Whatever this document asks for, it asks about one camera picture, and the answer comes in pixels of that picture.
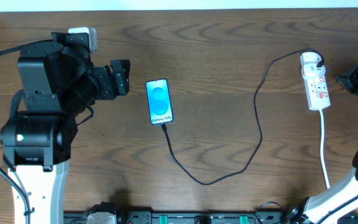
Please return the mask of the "blue Galaxy smartphone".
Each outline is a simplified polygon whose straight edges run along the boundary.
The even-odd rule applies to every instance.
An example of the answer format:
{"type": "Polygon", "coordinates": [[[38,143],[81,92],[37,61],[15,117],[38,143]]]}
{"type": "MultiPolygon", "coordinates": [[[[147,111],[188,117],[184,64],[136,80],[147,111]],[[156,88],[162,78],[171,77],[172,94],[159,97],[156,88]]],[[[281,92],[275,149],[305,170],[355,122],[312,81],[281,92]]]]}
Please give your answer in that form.
{"type": "Polygon", "coordinates": [[[167,79],[148,81],[145,87],[151,124],[158,125],[172,122],[174,116],[167,79]]]}

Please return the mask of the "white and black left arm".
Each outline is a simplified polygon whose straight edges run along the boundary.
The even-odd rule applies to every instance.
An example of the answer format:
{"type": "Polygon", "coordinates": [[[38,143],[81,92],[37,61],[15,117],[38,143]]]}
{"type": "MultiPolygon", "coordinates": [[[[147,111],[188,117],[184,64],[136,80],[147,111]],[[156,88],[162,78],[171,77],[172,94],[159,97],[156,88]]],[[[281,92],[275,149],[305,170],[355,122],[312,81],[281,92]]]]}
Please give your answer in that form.
{"type": "Polygon", "coordinates": [[[8,179],[16,190],[16,223],[62,223],[76,117],[98,100],[129,92],[131,63],[95,67],[96,38],[87,32],[54,32],[50,40],[20,47],[23,88],[12,99],[0,132],[8,179]]]}

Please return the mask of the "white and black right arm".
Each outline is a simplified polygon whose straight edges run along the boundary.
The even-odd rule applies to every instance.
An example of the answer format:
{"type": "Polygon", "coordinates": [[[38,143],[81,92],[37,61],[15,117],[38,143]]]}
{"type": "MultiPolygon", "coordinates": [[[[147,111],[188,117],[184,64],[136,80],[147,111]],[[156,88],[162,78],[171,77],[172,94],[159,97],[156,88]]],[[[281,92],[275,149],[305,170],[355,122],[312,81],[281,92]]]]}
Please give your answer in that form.
{"type": "MultiPolygon", "coordinates": [[[[358,66],[336,76],[348,92],[358,96],[358,66]]],[[[323,193],[307,197],[287,213],[284,223],[336,223],[338,219],[358,208],[358,151],[351,171],[323,193]]]]}

